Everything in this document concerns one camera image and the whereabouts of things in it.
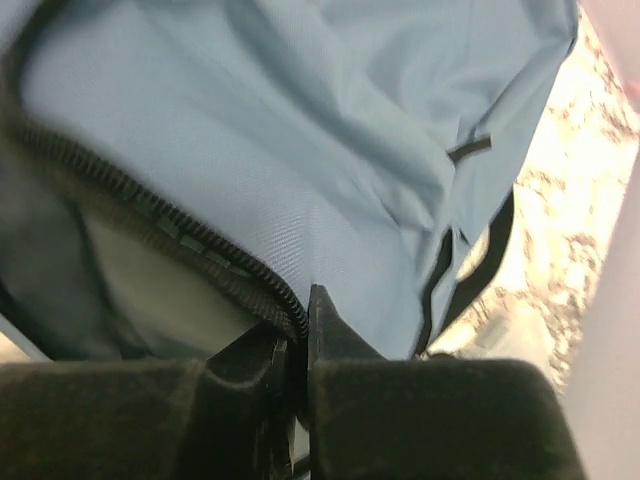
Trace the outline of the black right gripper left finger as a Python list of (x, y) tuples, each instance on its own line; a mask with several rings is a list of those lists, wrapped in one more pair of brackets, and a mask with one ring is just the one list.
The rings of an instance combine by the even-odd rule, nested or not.
[(287, 342), (249, 330), (207, 361), (1, 368), (5, 479), (281, 479), (294, 415)]

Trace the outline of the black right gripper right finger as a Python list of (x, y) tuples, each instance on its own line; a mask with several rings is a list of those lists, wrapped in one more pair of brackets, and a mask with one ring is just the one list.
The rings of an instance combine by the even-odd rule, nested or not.
[(315, 479), (581, 479), (558, 398), (520, 360), (393, 361), (339, 316), (309, 305), (308, 398)]

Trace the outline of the blue student backpack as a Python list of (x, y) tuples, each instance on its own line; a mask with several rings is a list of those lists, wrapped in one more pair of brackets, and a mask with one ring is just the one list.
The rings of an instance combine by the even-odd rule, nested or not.
[(5, 1), (1, 295), (53, 360), (442, 329), (577, 37), (572, 1)]

